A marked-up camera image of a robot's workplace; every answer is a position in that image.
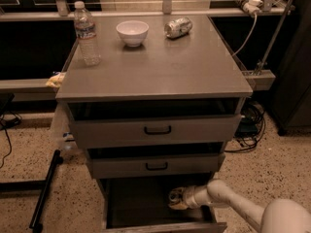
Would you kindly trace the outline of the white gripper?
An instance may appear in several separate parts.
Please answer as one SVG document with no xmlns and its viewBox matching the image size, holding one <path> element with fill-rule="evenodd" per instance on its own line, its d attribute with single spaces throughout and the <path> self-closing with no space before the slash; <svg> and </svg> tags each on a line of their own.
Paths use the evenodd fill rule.
<svg viewBox="0 0 311 233">
<path fill-rule="evenodd" d="M 172 210 L 186 210 L 187 208 L 195 209 L 201 206 L 210 206 L 212 198 L 207 191 L 207 185 L 201 186 L 183 186 L 173 188 L 170 193 L 172 194 L 183 194 L 184 202 L 170 203 L 169 207 Z"/>
</svg>

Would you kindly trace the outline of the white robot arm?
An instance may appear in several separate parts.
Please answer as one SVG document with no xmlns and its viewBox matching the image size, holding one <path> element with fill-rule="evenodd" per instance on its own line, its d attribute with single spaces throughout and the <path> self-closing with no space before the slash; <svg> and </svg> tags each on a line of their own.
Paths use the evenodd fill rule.
<svg viewBox="0 0 311 233">
<path fill-rule="evenodd" d="M 230 207 L 258 233 L 311 233 L 311 214 L 294 200 L 275 199 L 263 208 L 219 179 L 173 188 L 168 198 L 173 210 Z"/>
</svg>

